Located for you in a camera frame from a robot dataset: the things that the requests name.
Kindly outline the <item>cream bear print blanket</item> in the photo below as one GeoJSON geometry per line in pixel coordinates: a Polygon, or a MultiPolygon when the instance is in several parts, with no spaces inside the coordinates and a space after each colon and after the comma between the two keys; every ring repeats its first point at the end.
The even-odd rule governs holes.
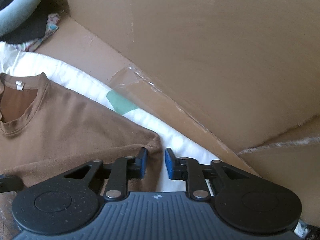
{"type": "Polygon", "coordinates": [[[143,224],[133,224],[133,239],[298,239],[302,204],[292,191],[224,163],[207,150],[141,110],[86,73],[35,53],[1,43],[1,74],[45,74],[49,80],[115,111],[157,133],[162,145],[159,182],[146,201],[151,210],[143,224]],[[170,180],[165,150],[201,165],[210,199],[187,197],[185,181],[170,180]]]}

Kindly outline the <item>grey neck pillow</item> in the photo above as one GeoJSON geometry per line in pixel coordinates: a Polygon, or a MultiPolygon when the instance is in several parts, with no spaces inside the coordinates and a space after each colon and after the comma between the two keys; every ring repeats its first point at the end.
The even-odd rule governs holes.
{"type": "Polygon", "coordinates": [[[39,6],[41,0],[1,0],[1,36],[17,29],[39,6]]]}

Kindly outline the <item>brown cardboard sheet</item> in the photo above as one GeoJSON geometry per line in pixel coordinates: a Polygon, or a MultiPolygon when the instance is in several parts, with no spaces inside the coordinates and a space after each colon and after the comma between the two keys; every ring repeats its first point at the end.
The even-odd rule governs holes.
{"type": "Polygon", "coordinates": [[[319,226],[319,0],[53,1],[41,53],[288,187],[319,226]]]}

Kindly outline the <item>brown t-shirt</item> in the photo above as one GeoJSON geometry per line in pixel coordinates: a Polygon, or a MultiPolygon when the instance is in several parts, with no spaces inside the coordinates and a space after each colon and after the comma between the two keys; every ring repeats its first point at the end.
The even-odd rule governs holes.
{"type": "Polygon", "coordinates": [[[133,239],[162,166],[157,133],[48,79],[1,74],[1,174],[22,179],[12,201],[20,239],[133,239]],[[143,179],[106,201],[104,165],[148,150],[143,179]]]}

